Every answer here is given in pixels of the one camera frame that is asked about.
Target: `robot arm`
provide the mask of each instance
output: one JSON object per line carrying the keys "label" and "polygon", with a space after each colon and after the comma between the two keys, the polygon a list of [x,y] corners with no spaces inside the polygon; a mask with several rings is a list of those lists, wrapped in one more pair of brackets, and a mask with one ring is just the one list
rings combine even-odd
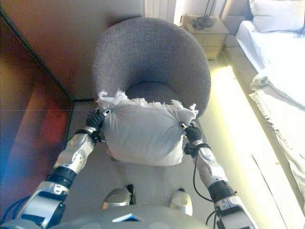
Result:
{"label": "robot arm", "polygon": [[60,153],[52,171],[23,205],[17,219],[30,220],[41,228],[59,224],[65,210],[64,200],[76,175],[84,168],[87,157],[100,140],[99,129],[109,111],[95,110]]}
{"label": "robot arm", "polygon": [[255,221],[241,199],[229,185],[224,169],[216,161],[210,147],[202,141],[202,133],[196,126],[185,126],[186,136],[191,143],[185,149],[193,157],[200,178],[208,189],[219,221],[219,229],[257,229]]}

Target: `white pillow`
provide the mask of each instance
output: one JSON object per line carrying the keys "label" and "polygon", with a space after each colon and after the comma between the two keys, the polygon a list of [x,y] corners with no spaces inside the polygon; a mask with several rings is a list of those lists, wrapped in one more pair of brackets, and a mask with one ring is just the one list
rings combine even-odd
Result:
{"label": "white pillow", "polygon": [[151,166],[172,166],[183,157],[183,130],[180,122],[189,125],[196,118],[195,105],[184,108],[172,100],[172,105],[147,103],[145,99],[129,100],[124,92],[115,97],[99,93],[101,111],[110,109],[103,123],[108,153],[115,159]]}
{"label": "white pillow", "polygon": [[305,0],[250,0],[253,24],[261,32],[300,31]]}

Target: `white blanket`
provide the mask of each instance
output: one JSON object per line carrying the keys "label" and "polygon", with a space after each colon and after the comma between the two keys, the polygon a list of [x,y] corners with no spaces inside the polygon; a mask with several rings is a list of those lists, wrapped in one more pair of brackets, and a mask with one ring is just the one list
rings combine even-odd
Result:
{"label": "white blanket", "polygon": [[257,91],[272,87],[281,96],[305,107],[305,39],[292,39],[285,47],[274,50],[273,62],[250,84]]}
{"label": "white blanket", "polygon": [[295,180],[305,197],[305,108],[282,97],[270,86],[250,94],[250,97],[275,130]]}

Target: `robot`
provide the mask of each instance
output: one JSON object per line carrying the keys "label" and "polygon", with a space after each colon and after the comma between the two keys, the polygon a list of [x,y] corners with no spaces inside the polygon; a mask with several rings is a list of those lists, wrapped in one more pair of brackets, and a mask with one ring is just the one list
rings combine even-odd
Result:
{"label": "robot", "polygon": [[[71,222],[59,224],[63,216],[64,201],[76,175],[84,168],[94,145],[101,141],[100,131],[109,110],[96,109],[86,120],[86,127],[76,131],[60,153],[52,171],[42,181],[18,212],[17,218],[1,225],[4,229],[207,229],[192,215],[190,197],[179,189],[169,208],[135,205],[132,185],[113,190],[104,200],[102,211]],[[229,185],[223,168],[217,163],[208,144],[203,143],[200,129],[191,124],[180,127],[189,141],[184,151],[191,155],[200,178],[208,189],[218,216],[219,229],[257,229],[257,225],[241,199]]]}

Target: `gray armchair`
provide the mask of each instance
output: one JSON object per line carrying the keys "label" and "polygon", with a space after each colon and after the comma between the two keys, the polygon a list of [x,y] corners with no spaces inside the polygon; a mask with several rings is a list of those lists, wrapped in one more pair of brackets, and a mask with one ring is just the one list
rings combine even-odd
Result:
{"label": "gray armchair", "polygon": [[168,21],[133,18],[108,28],[93,63],[93,87],[113,96],[118,89],[148,102],[171,100],[205,111],[210,70],[196,39]]}

